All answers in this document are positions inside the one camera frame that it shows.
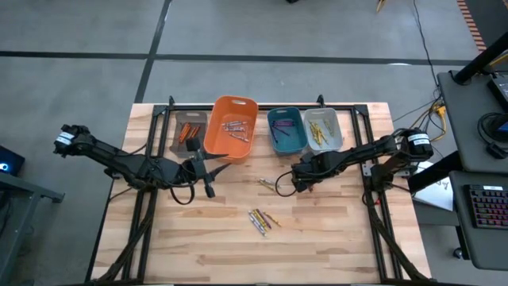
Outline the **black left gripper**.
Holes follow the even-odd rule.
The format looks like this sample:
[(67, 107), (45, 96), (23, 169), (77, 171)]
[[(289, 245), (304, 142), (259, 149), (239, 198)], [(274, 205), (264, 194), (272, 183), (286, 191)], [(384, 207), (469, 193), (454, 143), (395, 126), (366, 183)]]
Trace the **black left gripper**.
[(227, 157), (227, 154), (213, 154), (208, 153), (201, 146), (201, 142), (197, 137), (186, 140), (187, 151), (190, 152), (190, 157), (183, 162), (183, 172), (187, 182), (196, 183), (202, 180), (205, 184), (205, 191), (208, 198), (215, 196), (212, 183), (215, 181), (216, 176), (230, 166), (230, 163), (224, 164), (214, 170), (207, 172), (204, 161), (219, 159)]

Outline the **brown plastic bin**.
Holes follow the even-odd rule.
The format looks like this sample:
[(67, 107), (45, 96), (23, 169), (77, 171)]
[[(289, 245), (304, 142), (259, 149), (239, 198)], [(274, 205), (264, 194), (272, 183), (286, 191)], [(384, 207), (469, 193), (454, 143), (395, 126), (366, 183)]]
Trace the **brown plastic bin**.
[(180, 158), (190, 157), (193, 151), (187, 150), (187, 141), (198, 139), (201, 144), (206, 134), (207, 113), (201, 111), (180, 111), (175, 115), (175, 132), (170, 150)]

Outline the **teal plastic bin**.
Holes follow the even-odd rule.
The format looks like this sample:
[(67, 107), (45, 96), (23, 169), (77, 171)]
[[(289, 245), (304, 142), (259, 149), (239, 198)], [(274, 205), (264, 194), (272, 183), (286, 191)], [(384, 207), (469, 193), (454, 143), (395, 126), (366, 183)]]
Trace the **teal plastic bin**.
[[(279, 141), (278, 144), (275, 143), (271, 133), (271, 126), (273, 125), (273, 121), (276, 120), (293, 120), (295, 123), (294, 126), (280, 127), (290, 134), (289, 137), (275, 129), (275, 135)], [(278, 156), (297, 154), (307, 147), (308, 139), (298, 108), (289, 106), (269, 110), (267, 113), (267, 123), (272, 147)]]

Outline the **orange plastic bin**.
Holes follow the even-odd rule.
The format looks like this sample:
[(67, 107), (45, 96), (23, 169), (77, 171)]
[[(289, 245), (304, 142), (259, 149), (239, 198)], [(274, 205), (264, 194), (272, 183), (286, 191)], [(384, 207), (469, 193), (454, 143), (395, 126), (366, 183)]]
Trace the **orange plastic bin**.
[[(217, 99), (206, 130), (205, 150), (213, 154), (227, 154), (222, 158), (223, 161), (233, 164), (245, 162), (252, 149), (258, 110), (258, 104), (249, 98), (223, 95)], [(247, 122), (248, 132), (224, 131), (225, 126), (221, 124), (233, 121)], [(246, 137), (250, 142), (230, 137), (230, 133)]]

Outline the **light grey plastic bin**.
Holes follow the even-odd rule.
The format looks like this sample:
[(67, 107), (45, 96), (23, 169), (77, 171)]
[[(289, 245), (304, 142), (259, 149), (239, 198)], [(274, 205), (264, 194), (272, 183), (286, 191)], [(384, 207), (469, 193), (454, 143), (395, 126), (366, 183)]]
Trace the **light grey plastic bin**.
[[(326, 129), (325, 124), (323, 122), (324, 119), (329, 119), (334, 128), (334, 136), (331, 137), (329, 131)], [(324, 141), (322, 142), (322, 146), (319, 146), (317, 142), (313, 139), (312, 133), (310, 132), (309, 122), (317, 123), (327, 141), (326, 144)], [(314, 154), (319, 154), (328, 151), (337, 151), (343, 145), (343, 138), (341, 134), (341, 128), (337, 119), (337, 112), (332, 108), (318, 108), (312, 110), (306, 110), (303, 115), (303, 123), (306, 131), (306, 136), (308, 138), (308, 145), (310, 150)]]

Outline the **black metal beam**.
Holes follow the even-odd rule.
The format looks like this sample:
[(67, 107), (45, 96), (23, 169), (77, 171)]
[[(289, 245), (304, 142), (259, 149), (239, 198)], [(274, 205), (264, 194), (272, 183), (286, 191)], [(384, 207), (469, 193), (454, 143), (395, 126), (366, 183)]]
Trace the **black metal beam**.
[(456, 170), (457, 167), (460, 167), (460, 158), (458, 152), (455, 151), (439, 160), (436, 164), (411, 176), (407, 180), (410, 193), (419, 192), (429, 185), (444, 179), (451, 171)]

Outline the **white paper sheet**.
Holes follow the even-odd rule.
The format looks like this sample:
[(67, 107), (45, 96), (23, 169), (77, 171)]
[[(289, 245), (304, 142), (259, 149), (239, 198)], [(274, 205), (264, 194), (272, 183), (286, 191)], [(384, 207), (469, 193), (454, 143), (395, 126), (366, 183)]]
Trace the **white paper sheet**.
[(426, 203), (445, 211), (454, 210), (453, 189), (448, 177), (416, 191), (413, 198), (420, 203)]

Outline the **grey desk top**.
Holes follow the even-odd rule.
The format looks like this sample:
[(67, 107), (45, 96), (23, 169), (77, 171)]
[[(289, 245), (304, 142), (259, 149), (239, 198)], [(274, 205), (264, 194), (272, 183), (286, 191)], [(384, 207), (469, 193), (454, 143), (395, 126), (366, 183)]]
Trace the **grey desk top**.
[(449, 72), (437, 75), (463, 169), (508, 175), (508, 158), (493, 158), (477, 130), (478, 120), (483, 115), (502, 112), (487, 87), (490, 79), (488, 75), (476, 75), (470, 83), (460, 85)]
[(470, 260), (478, 269), (508, 271), (508, 230), (475, 228), (465, 188), (469, 184), (508, 187), (508, 178), (454, 171), (449, 174), (449, 179), (459, 220), (460, 247), (464, 259)]

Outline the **black backlit keyboard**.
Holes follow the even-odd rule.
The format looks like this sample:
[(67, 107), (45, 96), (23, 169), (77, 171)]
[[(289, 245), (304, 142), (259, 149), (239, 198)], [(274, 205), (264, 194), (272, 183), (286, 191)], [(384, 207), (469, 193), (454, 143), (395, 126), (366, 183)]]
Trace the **black backlit keyboard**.
[(469, 184), (465, 188), (475, 228), (508, 230), (508, 187)]

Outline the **black box with blue light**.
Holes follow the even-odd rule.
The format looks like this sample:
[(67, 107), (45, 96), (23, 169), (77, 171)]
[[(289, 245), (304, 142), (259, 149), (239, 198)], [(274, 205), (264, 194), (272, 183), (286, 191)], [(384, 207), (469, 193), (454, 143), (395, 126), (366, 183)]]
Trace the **black box with blue light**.
[(0, 145), (0, 172), (18, 176), (25, 158)]

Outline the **grey metal table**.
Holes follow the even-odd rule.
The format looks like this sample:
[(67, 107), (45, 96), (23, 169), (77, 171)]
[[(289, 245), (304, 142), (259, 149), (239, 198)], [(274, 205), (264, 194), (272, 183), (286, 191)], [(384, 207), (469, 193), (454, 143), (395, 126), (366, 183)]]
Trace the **grey metal table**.
[(61, 203), (64, 193), (5, 173), (0, 173), (0, 192), (10, 197), (0, 208), (0, 286), (6, 286), (38, 203), (42, 198)]

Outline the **black electronic device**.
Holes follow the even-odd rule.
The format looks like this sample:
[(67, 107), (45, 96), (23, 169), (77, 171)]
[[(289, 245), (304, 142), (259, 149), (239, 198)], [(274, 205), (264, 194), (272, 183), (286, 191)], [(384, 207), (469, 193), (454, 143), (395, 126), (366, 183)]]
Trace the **black electronic device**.
[(494, 96), (501, 109), (508, 113), (508, 78), (500, 75), (492, 75), (487, 87)]

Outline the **orange striped floor tape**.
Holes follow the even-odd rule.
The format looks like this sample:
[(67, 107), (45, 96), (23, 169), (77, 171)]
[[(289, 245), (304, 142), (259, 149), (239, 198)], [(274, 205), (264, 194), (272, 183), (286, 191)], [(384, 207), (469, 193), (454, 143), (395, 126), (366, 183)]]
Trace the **orange striped floor tape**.
[(471, 11), (468, 8), (468, 5), (465, 0), (456, 0), (458, 8), (462, 13), (462, 16), (466, 22), (468, 30), (472, 36), (472, 39), (475, 43), (476, 48), (479, 52), (483, 52), (487, 49), (487, 45), (483, 41), (483, 38), (479, 32), (478, 26), (475, 23), (475, 20), (472, 17)]

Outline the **black metal post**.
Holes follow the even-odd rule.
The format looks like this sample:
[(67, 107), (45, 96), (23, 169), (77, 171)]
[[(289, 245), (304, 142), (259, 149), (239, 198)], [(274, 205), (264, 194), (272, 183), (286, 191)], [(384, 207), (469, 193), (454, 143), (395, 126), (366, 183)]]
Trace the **black metal post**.
[(474, 60), (456, 73), (452, 73), (455, 83), (464, 85), (475, 74), (483, 70), (490, 62), (508, 49), (508, 31), (500, 36), (492, 46), (481, 52)]

